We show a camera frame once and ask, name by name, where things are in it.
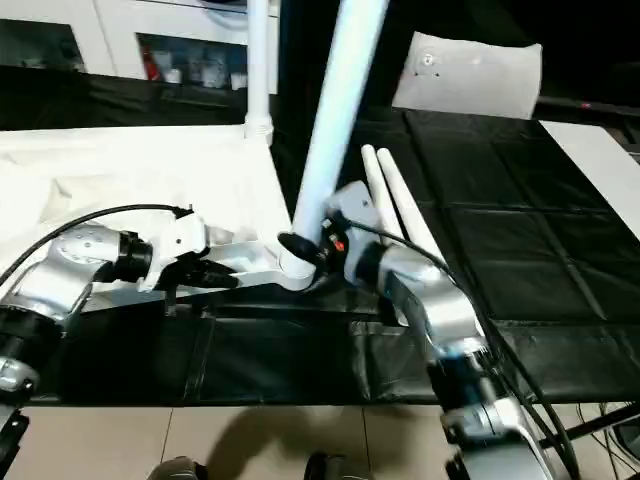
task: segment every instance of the black plastic sheet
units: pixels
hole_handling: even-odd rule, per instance
[[[244,99],[136,80],[0,69],[5,130],[241,123]],[[273,99],[272,154],[295,207],[312,112]],[[465,288],[552,402],[640,395],[640,245],[536,122],[378,109],[359,148],[391,150]],[[389,305],[339,282],[84,314],[37,402],[79,405],[433,403]]]

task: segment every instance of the silver robotic arm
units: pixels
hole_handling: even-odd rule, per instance
[[[132,232],[91,224],[52,240],[46,257],[27,268],[0,301],[0,478],[29,423],[20,408],[94,282],[138,283],[141,292],[178,284],[236,286],[233,270],[205,259],[207,253],[206,226],[193,213],[148,242]]]
[[[444,410],[445,435],[459,446],[447,464],[449,476],[495,480],[508,471],[510,478],[553,479],[471,301],[446,269],[404,246],[383,244],[366,230],[379,227],[379,219],[362,182],[331,197],[327,217],[320,248],[293,234],[279,239],[294,255],[340,271],[352,284],[391,300],[423,354]],[[236,286],[231,269],[205,259],[208,250],[204,223],[194,214],[149,242],[86,224],[51,242],[47,256],[28,268],[0,302],[0,478],[28,425],[20,408],[93,283],[137,282],[143,292],[178,284]]]
[[[379,228],[377,210],[362,182],[348,185],[327,204],[326,239],[316,248],[281,235],[294,255],[388,298],[413,332],[442,426],[459,452],[447,464],[452,479],[551,480],[553,474],[520,403],[493,358],[469,297],[446,270],[398,244],[386,245],[363,228]]]

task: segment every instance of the cable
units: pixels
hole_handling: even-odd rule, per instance
[[[580,421],[582,423],[586,423],[586,420],[584,418],[584,414],[582,413],[582,404],[578,404],[576,405],[576,413],[578,415],[578,418],[580,419]],[[624,465],[626,465],[631,471],[633,471],[634,473],[638,473],[638,469],[634,466],[631,465],[631,463],[629,463],[624,457],[622,457],[621,455],[618,455],[616,452],[614,452],[611,449],[611,445],[609,445],[609,447],[607,447],[607,445],[605,444],[605,442],[603,442],[602,440],[600,440],[595,433],[591,434],[591,438],[593,438],[598,445],[600,445],[602,448],[604,448],[605,450],[607,450],[608,452],[610,452],[610,454],[615,457],[619,462],[623,463]]]
[[[440,258],[436,257],[430,252],[427,252],[425,249],[416,245],[415,243],[409,240],[405,240],[402,237],[398,237],[397,235],[394,235],[392,233],[386,232],[382,229],[379,229],[376,227],[370,227],[369,225],[365,225],[363,223],[350,220],[346,218],[344,215],[342,215],[342,213],[339,211],[333,212],[333,214],[330,216],[330,219],[335,221],[339,225],[342,224],[342,227],[358,228],[360,230],[364,230],[370,233],[374,233],[376,235],[380,235],[381,237],[390,238],[391,240],[401,243],[402,245],[405,245],[406,247],[420,253],[424,257],[431,260],[431,262],[436,267],[442,270],[451,279],[451,281],[456,286],[458,286],[458,288],[461,289],[459,282],[456,281],[455,275],[453,274],[451,269],[447,266],[447,264],[444,263],[444,261],[442,261]],[[489,319],[485,319],[483,324],[489,327],[489,329],[491,330],[492,337],[497,340],[499,344],[498,350],[506,354],[506,356],[509,358],[509,361],[520,373],[520,375],[522,376],[524,381],[527,383],[529,388],[531,388],[531,391],[533,392],[535,397],[538,399],[538,401],[540,402],[544,410],[547,412],[547,415],[549,415],[549,419],[551,420],[551,423],[553,424],[554,428],[558,432],[558,436],[560,437],[560,443],[558,443],[555,440],[554,435],[549,429],[549,427],[547,426],[546,422],[542,419],[542,417],[540,417],[537,411],[531,406],[531,403],[525,398],[522,392],[520,392],[520,390],[517,389],[517,386],[512,383],[510,388],[513,391],[514,395],[516,395],[520,403],[523,404],[524,408],[529,412],[529,414],[534,419],[538,427],[540,427],[544,435],[549,439],[554,449],[558,453],[558,456],[562,460],[562,463],[567,469],[567,472],[569,472],[569,476],[573,480],[579,480],[581,477],[580,477],[580,467],[578,465],[578,459],[576,457],[575,450],[573,449],[573,445],[571,444],[571,440],[567,436],[567,431],[565,430],[564,425],[562,425],[562,421],[558,417],[558,414],[553,409],[553,407],[549,404],[549,402],[546,400],[544,394],[542,393],[542,389],[535,382],[531,374],[528,372],[524,364],[520,361],[516,353],[513,351],[513,349],[511,348],[511,345],[509,345],[509,343],[502,336],[502,333],[500,333],[498,328]]]
[[[156,204],[156,203],[137,203],[133,205],[122,205],[120,207],[105,208],[102,210],[97,210],[92,213],[88,213],[79,218],[76,218],[75,220],[71,220],[61,225],[60,227],[46,234],[44,237],[42,237],[40,240],[35,242],[29,248],[27,248],[24,251],[24,253],[20,255],[18,259],[15,262],[13,262],[9,266],[9,268],[7,268],[2,273],[2,275],[0,275],[0,287],[9,279],[9,277],[11,277],[11,275],[13,275],[13,273],[20,267],[20,265],[22,265],[25,261],[27,261],[27,259],[31,255],[33,255],[42,246],[46,245],[48,242],[56,238],[58,235],[66,232],[71,228],[77,227],[78,225],[88,222],[89,220],[93,220],[94,218],[104,217],[106,215],[111,215],[113,213],[128,212],[131,210],[168,210],[172,212],[177,218],[183,217],[191,213],[191,210],[187,210],[180,207],[173,207],[171,205],[163,205],[163,204]]]
[[[605,404],[601,403],[600,407],[600,415],[604,415],[605,412]],[[609,462],[611,462],[611,468],[613,468],[613,476],[616,480],[620,480],[620,474],[618,474],[618,467],[616,466],[616,462],[613,461],[613,452],[611,451],[611,443],[609,442],[609,437],[607,436],[607,432],[604,432],[604,443],[607,447],[607,453],[609,454]]]
[[[343,226],[348,225],[350,227],[354,227],[359,230],[364,230],[365,232],[375,233],[376,235],[380,235],[381,237],[387,237],[393,240],[394,242],[401,243],[405,247],[408,247],[411,250],[418,252],[423,257],[427,257],[429,260],[431,260],[436,267],[442,270],[451,279],[451,281],[456,286],[459,287],[458,282],[455,279],[455,275],[453,274],[449,266],[446,263],[444,263],[440,258],[436,257],[433,253],[426,251],[424,248],[416,245],[415,243],[409,240],[405,240],[402,237],[398,237],[393,233],[386,232],[380,228],[370,227],[369,225],[366,225],[364,223],[356,222],[355,220],[349,220],[344,215],[342,215],[341,212],[334,212],[330,218],[332,220],[335,220],[336,223],[338,224],[342,223]]]

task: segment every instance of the white pillow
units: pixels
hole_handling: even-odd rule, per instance
[[[531,118],[542,47],[497,47],[414,33],[394,107]]]

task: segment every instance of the white pole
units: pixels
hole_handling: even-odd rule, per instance
[[[381,148],[378,150],[378,160],[380,160],[384,178],[387,179],[389,190],[391,190],[391,195],[393,195],[393,199],[396,201],[402,223],[407,229],[409,238],[416,245],[424,248],[429,253],[433,253],[440,260],[445,261],[435,238],[433,238],[431,230],[424,221],[424,217],[422,213],[420,213],[420,209],[409,191],[409,187],[407,187],[396,162],[391,156],[391,152],[386,148]]]
[[[269,0],[248,0],[249,42],[247,75],[249,106],[245,137],[266,137],[271,145],[273,124],[269,114]]]
[[[376,151],[371,145],[364,145],[360,149],[360,152],[362,153],[364,171],[367,174],[367,183],[369,184],[371,197],[373,197],[373,204],[376,206],[378,213],[380,214],[382,227],[387,232],[404,238],[402,235],[402,229],[400,228],[400,222],[398,221],[398,216],[393,208],[391,195],[389,195],[387,184],[382,176],[382,170],[380,170]]]
[[[325,201],[336,188],[353,124],[360,107],[388,0],[342,0],[327,73],[298,195],[293,231],[320,240]],[[280,266],[289,277],[307,277],[314,267],[287,251]]]

